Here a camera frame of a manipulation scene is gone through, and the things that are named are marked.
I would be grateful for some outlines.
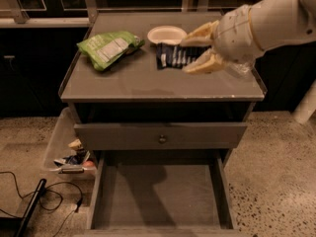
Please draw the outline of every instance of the paper bowl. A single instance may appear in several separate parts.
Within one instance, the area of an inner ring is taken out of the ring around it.
[[[187,33],[181,28],[173,26],[161,26],[152,29],[148,33],[148,39],[152,43],[164,42],[168,44],[179,44]]]

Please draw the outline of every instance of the terrazzo floor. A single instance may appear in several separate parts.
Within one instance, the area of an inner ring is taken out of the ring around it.
[[[41,170],[44,151],[57,118],[0,118],[0,172],[12,171],[26,195],[40,178],[47,186],[65,181]],[[288,112],[252,113],[239,146],[225,167],[233,210],[241,232],[250,237],[316,236],[316,117],[297,123]],[[93,182],[72,181],[83,191],[78,213],[71,213],[57,236],[83,232]],[[49,212],[39,205],[26,236],[53,236],[74,209],[78,191],[56,186],[64,201]],[[46,207],[57,204],[47,195]],[[11,175],[0,175],[0,209],[21,215],[26,206]],[[0,237],[10,236],[0,229]]]

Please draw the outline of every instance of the dark cabinet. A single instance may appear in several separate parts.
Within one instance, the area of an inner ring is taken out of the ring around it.
[[[58,116],[65,106],[58,89],[86,32],[0,30],[0,116]]]
[[[294,111],[316,79],[316,42],[283,46],[259,58],[256,68],[267,89],[255,111]]]

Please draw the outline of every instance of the drawer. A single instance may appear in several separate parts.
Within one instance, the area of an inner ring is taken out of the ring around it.
[[[69,108],[63,109],[45,149],[41,171],[43,174],[56,174],[66,181],[93,180],[97,172],[96,166],[84,167],[82,165],[71,165],[57,167],[54,164],[55,159],[75,154],[68,147],[68,144],[76,139],[73,126],[74,121]]]
[[[237,147],[244,122],[86,123],[75,131],[89,150],[228,149]]]
[[[219,154],[208,165],[150,166],[108,166],[104,155],[80,236],[245,236]]]

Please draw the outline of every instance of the power cord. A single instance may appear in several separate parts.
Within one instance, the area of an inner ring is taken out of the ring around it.
[[[24,198],[26,198],[26,197],[28,197],[28,196],[30,196],[30,195],[32,195],[32,194],[34,193],[34,192],[32,192],[32,193],[26,194],[26,195],[24,195],[24,196],[21,196],[20,191],[19,191],[19,187],[18,187],[18,183],[17,183],[16,175],[15,175],[13,172],[11,172],[11,171],[3,171],[3,172],[0,172],[0,174],[11,174],[11,175],[13,176],[14,182],[15,182],[15,186],[16,186],[16,190],[17,190],[17,194],[18,194],[18,196],[20,197],[20,199],[24,199]],[[41,200],[39,199],[39,205],[40,205],[40,207],[43,208],[44,210],[47,210],[47,211],[50,211],[50,212],[54,212],[54,211],[56,211],[57,209],[59,209],[59,207],[61,206],[61,204],[62,204],[62,202],[63,202],[63,196],[62,196],[60,193],[55,192],[55,191],[49,189],[49,188],[54,187],[54,186],[57,186],[57,185],[70,185],[70,186],[75,187],[75,188],[79,191],[79,193],[80,193],[80,198],[79,198],[79,200],[76,202],[76,205],[77,205],[76,208],[73,209],[73,210],[71,210],[70,213],[65,217],[65,219],[62,221],[62,224],[60,225],[58,231],[53,235],[53,237],[55,237],[55,236],[58,235],[58,233],[61,231],[61,229],[62,229],[64,223],[65,223],[66,220],[68,219],[68,217],[69,217],[72,213],[79,211],[79,207],[81,206],[82,201],[83,201],[83,194],[82,194],[82,191],[81,191],[81,189],[80,189],[79,186],[77,186],[77,185],[75,185],[75,184],[73,184],[73,183],[70,183],[70,182],[58,182],[58,183],[55,183],[55,184],[52,184],[52,185],[46,187],[41,196],[44,196],[44,195],[46,194],[46,192],[54,193],[54,194],[56,194],[56,195],[59,196],[60,201],[59,201],[59,203],[58,203],[57,206],[55,206],[55,207],[53,207],[53,208],[47,208],[47,207],[45,207],[45,206],[42,205],[42,202],[41,202]],[[11,217],[14,217],[14,218],[21,218],[21,217],[18,217],[18,216],[15,216],[15,215],[12,215],[12,214],[6,212],[6,211],[4,211],[4,210],[1,209],[1,208],[0,208],[0,211],[2,211],[3,213],[5,213],[5,214],[7,214],[7,215],[9,215],[9,216],[11,216]]]

